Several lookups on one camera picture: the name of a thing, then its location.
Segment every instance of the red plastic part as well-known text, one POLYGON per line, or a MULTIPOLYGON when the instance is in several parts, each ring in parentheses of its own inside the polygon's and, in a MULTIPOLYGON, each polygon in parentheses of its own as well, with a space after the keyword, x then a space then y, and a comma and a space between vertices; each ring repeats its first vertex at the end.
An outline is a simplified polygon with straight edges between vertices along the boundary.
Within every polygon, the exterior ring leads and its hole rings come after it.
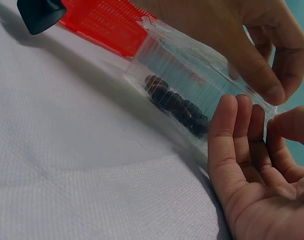
POLYGON ((128 0, 62 0, 67 8, 60 23, 78 36, 125 57, 133 57, 147 36, 137 21, 149 12, 128 0))

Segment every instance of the plastic wrap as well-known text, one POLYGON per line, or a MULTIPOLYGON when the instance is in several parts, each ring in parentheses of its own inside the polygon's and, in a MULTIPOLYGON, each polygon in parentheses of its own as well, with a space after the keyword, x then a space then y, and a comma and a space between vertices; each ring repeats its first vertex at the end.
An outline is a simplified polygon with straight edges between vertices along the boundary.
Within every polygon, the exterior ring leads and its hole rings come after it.
POLYGON ((283 112, 266 103, 243 80, 231 80, 227 60, 212 48, 145 18, 148 37, 132 60, 126 78, 194 142, 207 139, 208 127, 224 94, 246 94, 262 106, 266 122, 283 112))

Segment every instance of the white textured cloth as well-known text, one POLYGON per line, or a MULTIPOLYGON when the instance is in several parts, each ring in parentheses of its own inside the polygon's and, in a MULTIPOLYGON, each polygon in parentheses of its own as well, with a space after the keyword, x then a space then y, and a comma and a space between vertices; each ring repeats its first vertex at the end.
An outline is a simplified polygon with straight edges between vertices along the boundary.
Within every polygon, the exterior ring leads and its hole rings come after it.
POLYGON ((0 240, 230 238, 202 157, 127 64, 56 26, 30 36, 0 1, 0 240))

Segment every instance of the palm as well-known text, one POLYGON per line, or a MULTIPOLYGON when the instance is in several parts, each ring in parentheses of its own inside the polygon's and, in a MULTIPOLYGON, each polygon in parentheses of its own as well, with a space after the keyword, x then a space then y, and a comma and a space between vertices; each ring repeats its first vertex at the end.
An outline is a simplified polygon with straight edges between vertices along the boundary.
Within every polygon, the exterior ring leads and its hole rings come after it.
POLYGON ((304 225, 304 167, 273 120, 264 142, 264 119, 249 98, 227 95, 210 128, 209 175, 237 239, 291 239, 304 225))

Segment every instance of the dark round object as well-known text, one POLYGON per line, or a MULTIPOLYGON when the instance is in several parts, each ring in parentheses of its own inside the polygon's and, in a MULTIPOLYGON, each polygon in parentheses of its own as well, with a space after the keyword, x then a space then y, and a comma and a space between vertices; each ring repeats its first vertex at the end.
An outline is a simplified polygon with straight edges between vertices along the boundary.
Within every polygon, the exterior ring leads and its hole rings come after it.
POLYGON ((182 96, 179 94, 179 93, 174 93, 174 95, 175 95, 175 97, 177 97, 177 99, 181 102, 181 101, 183 101, 183 98, 182 98, 182 96))
POLYGON ((47 30, 66 13, 60 0, 17 0, 17 8, 32 35, 47 30))
POLYGON ((155 88, 151 98, 161 108, 170 112, 176 107, 175 105, 179 103, 179 100, 174 93, 163 86, 155 88))
POLYGON ((198 138, 203 137, 208 132, 210 122, 207 116, 202 115, 190 128, 190 132, 198 138))
POLYGON ((145 90, 147 90, 148 92, 152 91, 158 86, 163 86, 169 89, 169 85, 167 84, 167 82, 155 75, 147 76, 145 78, 145 83, 145 90))
POLYGON ((151 103, 158 108, 162 113, 169 115, 169 112, 162 108, 157 102, 155 102, 153 99, 150 99, 151 103))
POLYGON ((195 104, 193 104, 191 101, 182 100, 182 104, 193 115, 193 118, 195 120, 199 119, 203 115, 203 112, 195 104))
POLYGON ((192 114, 186 109, 181 102, 175 104, 175 108, 171 110, 172 115, 186 128, 190 128, 195 120, 192 114))

